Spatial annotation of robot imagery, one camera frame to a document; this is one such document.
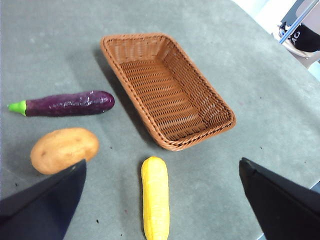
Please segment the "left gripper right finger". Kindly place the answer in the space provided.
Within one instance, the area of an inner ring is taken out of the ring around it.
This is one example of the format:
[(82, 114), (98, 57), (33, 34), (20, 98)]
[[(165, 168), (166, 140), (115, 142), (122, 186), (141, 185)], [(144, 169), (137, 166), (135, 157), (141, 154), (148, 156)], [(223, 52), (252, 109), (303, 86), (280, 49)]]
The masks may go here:
[(320, 195), (243, 157), (239, 177), (267, 240), (318, 240)]

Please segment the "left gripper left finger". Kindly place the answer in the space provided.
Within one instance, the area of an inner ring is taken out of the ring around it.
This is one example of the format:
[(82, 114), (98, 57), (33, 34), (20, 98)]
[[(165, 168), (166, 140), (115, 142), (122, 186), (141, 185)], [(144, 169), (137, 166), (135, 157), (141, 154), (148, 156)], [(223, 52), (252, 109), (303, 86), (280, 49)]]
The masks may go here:
[(85, 160), (0, 201), (2, 240), (62, 240), (86, 180)]

